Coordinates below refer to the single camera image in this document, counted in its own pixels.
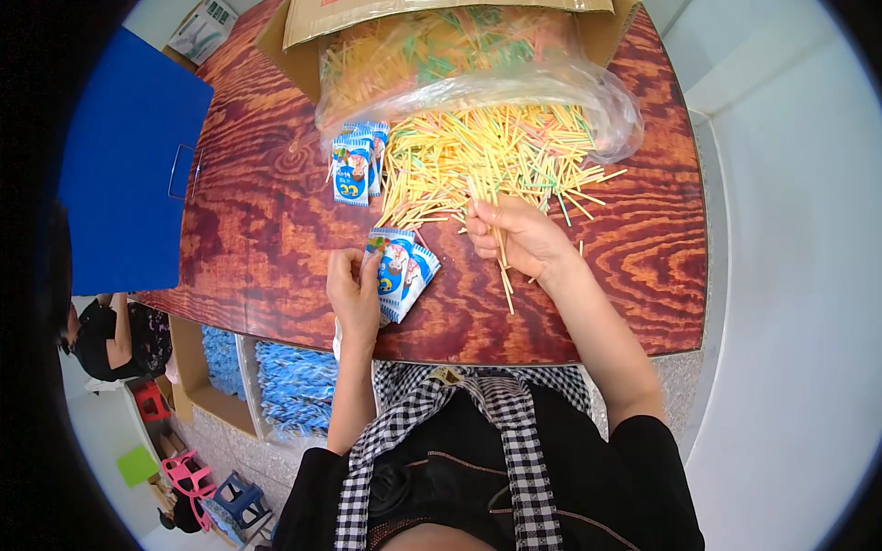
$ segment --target white box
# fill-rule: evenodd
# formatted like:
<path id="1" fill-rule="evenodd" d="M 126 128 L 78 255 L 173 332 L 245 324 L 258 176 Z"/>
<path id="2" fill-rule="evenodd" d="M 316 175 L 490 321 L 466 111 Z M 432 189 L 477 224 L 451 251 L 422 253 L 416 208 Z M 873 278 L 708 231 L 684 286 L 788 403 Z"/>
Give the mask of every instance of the white box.
<path id="1" fill-rule="evenodd" d="M 227 41 L 238 19 L 235 11 L 221 0 L 205 0 L 177 28 L 168 45 L 201 65 Z"/>

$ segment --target person's right hand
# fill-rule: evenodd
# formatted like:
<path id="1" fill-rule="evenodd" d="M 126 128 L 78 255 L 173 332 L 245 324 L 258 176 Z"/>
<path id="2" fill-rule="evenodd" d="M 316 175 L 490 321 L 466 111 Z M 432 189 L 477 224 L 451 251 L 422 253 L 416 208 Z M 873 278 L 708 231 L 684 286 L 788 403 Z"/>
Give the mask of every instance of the person's right hand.
<path id="1" fill-rule="evenodd" d="M 490 227 L 502 230 L 505 259 L 515 270 L 539 280 L 546 287 L 565 264 L 579 259 L 564 230 L 519 197 L 499 195 L 499 206 L 469 201 L 466 229 L 481 258 L 499 258 L 499 243 Z"/>

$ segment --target snack packet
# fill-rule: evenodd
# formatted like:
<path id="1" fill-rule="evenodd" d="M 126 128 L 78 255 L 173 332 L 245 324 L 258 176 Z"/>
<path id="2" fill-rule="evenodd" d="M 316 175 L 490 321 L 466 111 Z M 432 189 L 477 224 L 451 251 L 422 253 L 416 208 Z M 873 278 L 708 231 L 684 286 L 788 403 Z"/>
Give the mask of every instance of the snack packet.
<path id="1" fill-rule="evenodd" d="M 373 149 L 371 151 L 373 152 L 374 174 L 377 175 L 377 186 L 371 188 L 375 191 L 370 191 L 370 196 L 376 197 L 380 194 L 380 179 L 383 177 L 383 156 L 386 142 L 389 141 L 389 123 L 365 123 L 364 125 L 373 135 Z"/>
<path id="2" fill-rule="evenodd" d="M 344 123 L 343 134 L 353 132 L 366 132 L 371 135 L 370 142 L 370 166 L 373 168 L 374 175 L 370 181 L 368 195 L 371 197 L 379 197 L 380 179 L 383 177 L 383 154 L 385 153 L 385 145 L 389 140 L 389 123 Z"/>
<path id="3" fill-rule="evenodd" d="M 356 130 L 333 141 L 333 200 L 347 205 L 368 205 L 373 170 L 370 149 L 373 134 Z"/>
<path id="4" fill-rule="evenodd" d="M 405 316 L 440 268 L 441 263 L 432 254 L 432 251 L 420 245 L 414 245 L 407 268 L 407 276 L 404 278 L 404 290 L 401 293 L 401 305 Z"/>
<path id="5" fill-rule="evenodd" d="M 395 323 L 404 317 L 404 312 L 400 309 L 401 293 L 415 237 L 414 232 L 390 227 L 374 227 L 368 233 L 368 244 L 365 247 L 362 264 L 373 254 L 383 255 L 383 260 L 377 269 L 380 311 Z"/>

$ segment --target person's left hand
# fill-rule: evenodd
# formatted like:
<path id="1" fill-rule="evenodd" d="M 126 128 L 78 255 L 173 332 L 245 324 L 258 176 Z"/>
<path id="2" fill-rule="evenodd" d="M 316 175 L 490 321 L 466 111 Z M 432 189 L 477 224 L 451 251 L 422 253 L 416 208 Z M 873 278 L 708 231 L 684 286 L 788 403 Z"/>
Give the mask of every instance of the person's left hand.
<path id="1" fill-rule="evenodd" d="M 343 331 L 341 347 L 373 353 L 380 327 L 377 269 L 383 259 L 376 253 L 359 271 L 364 251 L 334 250 L 328 258 L 326 292 Z"/>

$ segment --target blue stool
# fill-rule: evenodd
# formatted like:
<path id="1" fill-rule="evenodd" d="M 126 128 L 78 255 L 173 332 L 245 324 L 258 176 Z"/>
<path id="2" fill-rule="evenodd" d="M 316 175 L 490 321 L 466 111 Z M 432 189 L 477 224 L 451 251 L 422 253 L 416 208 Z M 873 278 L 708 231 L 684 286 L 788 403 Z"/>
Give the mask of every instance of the blue stool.
<path id="1" fill-rule="evenodd" d="M 221 484 L 214 493 L 214 501 L 225 510 L 229 511 L 229 514 L 233 516 L 235 521 L 239 524 L 239 527 L 242 529 L 251 528 L 254 526 L 254 523 L 258 522 L 269 511 L 264 509 L 264 506 L 260 503 L 260 498 L 264 496 L 264 491 L 260 489 L 260 486 L 257 484 L 244 486 L 242 482 L 236 478 L 238 474 L 239 473 L 236 471 L 233 471 L 229 477 L 224 480 L 224 483 Z M 229 488 L 230 493 L 233 495 L 231 501 L 227 501 L 227 499 L 221 494 L 224 488 Z M 252 520 L 245 521 L 243 513 L 246 510 L 254 514 Z"/>

